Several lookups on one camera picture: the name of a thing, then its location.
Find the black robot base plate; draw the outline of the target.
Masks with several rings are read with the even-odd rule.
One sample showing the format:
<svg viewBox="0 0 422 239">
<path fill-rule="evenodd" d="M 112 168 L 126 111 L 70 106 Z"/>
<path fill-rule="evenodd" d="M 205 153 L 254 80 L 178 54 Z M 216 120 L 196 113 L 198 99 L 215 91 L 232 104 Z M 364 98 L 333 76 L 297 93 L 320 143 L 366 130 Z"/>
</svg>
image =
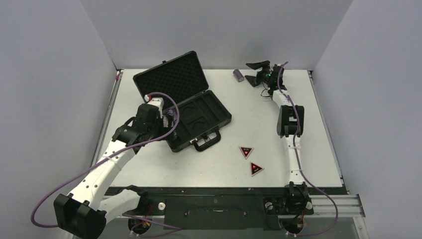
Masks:
<svg viewBox="0 0 422 239">
<path fill-rule="evenodd" d="M 283 223 L 302 213 L 285 207 L 288 189 L 144 187 L 146 199 L 129 214 L 164 216 L 164 223 L 184 230 L 279 230 Z"/>
</svg>

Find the poker chip stack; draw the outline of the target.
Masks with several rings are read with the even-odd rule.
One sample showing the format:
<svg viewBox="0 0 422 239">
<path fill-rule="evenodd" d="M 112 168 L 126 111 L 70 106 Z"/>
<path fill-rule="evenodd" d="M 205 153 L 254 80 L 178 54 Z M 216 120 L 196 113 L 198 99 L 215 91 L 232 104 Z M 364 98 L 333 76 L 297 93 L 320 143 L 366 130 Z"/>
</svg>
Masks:
<svg viewBox="0 0 422 239">
<path fill-rule="evenodd" d="M 239 69 L 234 69 L 232 72 L 234 78 L 236 79 L 237 82 L 242 82 L 244 81 L 244 76 L 243 74 L 240 72 Z"/>
<path fill-rule="evenodd" d="M 176 117 L 177 115 L 174 110 L 168 110 L 163 115 L 164 127 L 172 128 L 176 122 Z"/>
</svg>

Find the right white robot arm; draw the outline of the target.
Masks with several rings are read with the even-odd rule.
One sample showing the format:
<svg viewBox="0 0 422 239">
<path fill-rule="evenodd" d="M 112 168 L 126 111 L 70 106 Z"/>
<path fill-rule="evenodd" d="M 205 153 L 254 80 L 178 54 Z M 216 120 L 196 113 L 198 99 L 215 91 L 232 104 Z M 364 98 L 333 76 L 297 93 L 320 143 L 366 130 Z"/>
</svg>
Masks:
<svg viewBox="0 0 422 239">
<path fill-rule="evenodd" d="M 287 166 L 287 192 L 280 200 L 281 209 L 286 214 L 300 215 L 309 204 L 300 159 L 300 139 L 304 127 L 305 108 L 293 103 L 283 82 L 286 65 L 287 62 L 272 65 L 268 60 L 246 63 L 248 68 L 256 70 L 257 73 L 255 76 L 246 75 L 245 78 L 253 87 L 265 85 L 266 97 L 279 107 L 276 132 L 282 140 Z"/>
</svg>

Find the poker chip stack back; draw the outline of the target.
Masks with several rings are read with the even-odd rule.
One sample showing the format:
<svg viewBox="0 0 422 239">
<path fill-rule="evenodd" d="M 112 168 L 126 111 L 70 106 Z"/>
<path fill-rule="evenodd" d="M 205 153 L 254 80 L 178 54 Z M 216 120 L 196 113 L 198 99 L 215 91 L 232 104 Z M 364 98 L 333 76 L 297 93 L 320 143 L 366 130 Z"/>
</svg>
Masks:
<svg viewBox="0 0 422 239">
<path fill-rule="evenodd" d="M 174 110 L 168 110 L 163 115 L 164 127 L 172 128 L 176 122 L 176 117 L 177 115 Z"/>
</svg>

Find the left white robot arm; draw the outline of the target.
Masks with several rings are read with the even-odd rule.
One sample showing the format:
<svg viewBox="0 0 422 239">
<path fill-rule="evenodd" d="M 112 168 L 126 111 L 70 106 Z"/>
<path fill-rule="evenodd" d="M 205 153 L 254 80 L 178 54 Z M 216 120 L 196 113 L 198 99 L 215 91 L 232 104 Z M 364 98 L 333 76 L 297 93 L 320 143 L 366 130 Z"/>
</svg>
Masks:
<svg viewBox="0 0 422 239">
<path fill-rule="evenodd" d="M 115 131 L 95 167 L 68 195 L 56 197 L 54 210 L 59 228 L 81 239 L 97 239 L 107 223 L 123 213 L 147 211 L 147 193 L 137 186 L 128 186 L 108 199 L 103 197 L 142 146 L 168 135 L 170 128 L 163 117 L 163 106 L 162 98 L 141 104 L 136 115 Z"/>
</svg>

